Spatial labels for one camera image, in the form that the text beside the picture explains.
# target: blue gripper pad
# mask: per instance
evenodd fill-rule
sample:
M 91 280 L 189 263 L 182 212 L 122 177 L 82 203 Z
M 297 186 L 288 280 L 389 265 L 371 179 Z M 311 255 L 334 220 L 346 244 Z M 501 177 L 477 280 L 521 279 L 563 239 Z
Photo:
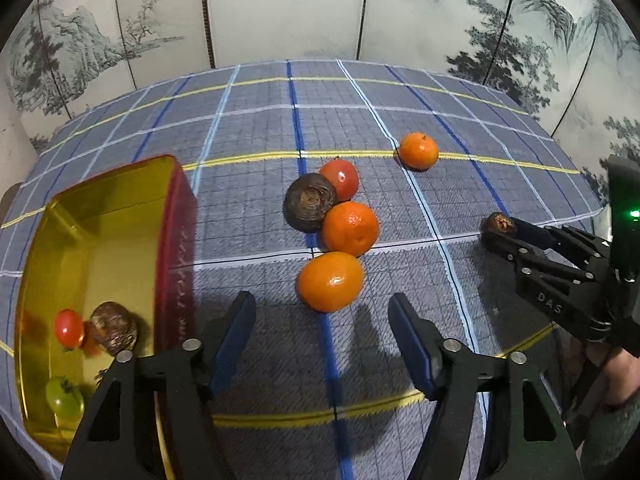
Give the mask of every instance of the blue gripper pad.
M 433 323 L 418 317 L 402 292 L 396 292 L 389 300 L 388 317 L 414 386 L 431 399 L 437 389 L 435 376 L 442 370 L 442 357 L 437 346 L 431 349 L 431 355 L 427 352 L 417 330 L 422 327 L 432 334 L 439 332 Z
M 232 315 L 233 318 L 213 359 L 214 373 L 209 382 L 209 390 L 214 396 L 231 384 L 231 378 L 238 368 L 240 354 L 249 341 L 255 323 L 255 299 L 251 294 L 244 297 L 241 305 L 234 304 L 231 309 L 227 315 Z

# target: tangerine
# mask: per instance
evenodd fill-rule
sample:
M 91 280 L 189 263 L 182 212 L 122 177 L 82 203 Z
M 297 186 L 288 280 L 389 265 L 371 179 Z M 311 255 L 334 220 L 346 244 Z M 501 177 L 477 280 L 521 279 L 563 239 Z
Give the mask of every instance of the tangerine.
M 332 207 L 322 224 L 326 246 L 353 256 L 366 253 L 376 243 L 379 232 L 376 214 L 359 202 L 342 202 Z
M 439 155 L 435 140 L 421 132 L 406 134 L 398 147 L 400 160 L 412 170 L 428 170 Z
M 351 200 L 358 190 L 358 171 L 348 160 L 334 158 L 322 166 L 318 173 L 334 185 L 340 202 Z
M 298 294 L 309 307 L 329 314 L 355 300 L 364 271 L 347 253 L 325 253 L 313 258 L 298 275 Z

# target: yellow tray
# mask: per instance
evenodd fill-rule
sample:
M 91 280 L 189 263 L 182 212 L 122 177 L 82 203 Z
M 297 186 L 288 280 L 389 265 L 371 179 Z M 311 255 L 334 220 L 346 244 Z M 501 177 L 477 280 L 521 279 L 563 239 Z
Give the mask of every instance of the yellow tray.
M 79 420 L 53 414 L 47 381 L 68 377 L 88 402 L 113 358 L 87 344 L 65 352 L 52 330 L 56 314 L 71 308 L 88 320 L 100 303 L 116 301 L 138 317 L 140 356 L 190 336 L 193 276 L 183 266 L 193 261 L 194 215 L 193 193 L 171 155 L 96 176 L 47 205 L 20 285 L 15 375 L 25 428 L 61 462 Z

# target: red box side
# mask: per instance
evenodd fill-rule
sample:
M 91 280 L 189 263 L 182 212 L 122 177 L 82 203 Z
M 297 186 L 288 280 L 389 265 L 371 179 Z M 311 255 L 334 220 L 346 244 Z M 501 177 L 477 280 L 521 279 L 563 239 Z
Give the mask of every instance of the red box side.
M 178 161 L 169 182 L 156 257 L 155 353 L 193 336 L 193 259 L 198 202 Z

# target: dark brown round vegetable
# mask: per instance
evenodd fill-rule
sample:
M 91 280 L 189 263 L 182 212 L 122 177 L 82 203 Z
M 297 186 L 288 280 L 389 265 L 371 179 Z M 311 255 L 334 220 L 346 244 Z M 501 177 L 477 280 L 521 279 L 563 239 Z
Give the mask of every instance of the dark brown round vegetable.
M 318 173 L 307 173 L 294 181 L 284 197 L 284 218 L 303 233 L 315 233 L 324 216 L 338 203 L 334 185 Z
M 115 301 L 101 303 L 91 314 L 89 325 L 100 348 L 114 357 L 123 350 L 133 350 L 138 340 L 136 320 Z
M 482 223 L 482 232 L 492 231 L 505 236 L 515 238 L 517 234 L 516 224 L 513 220 L 499 211 L 491 213 Z

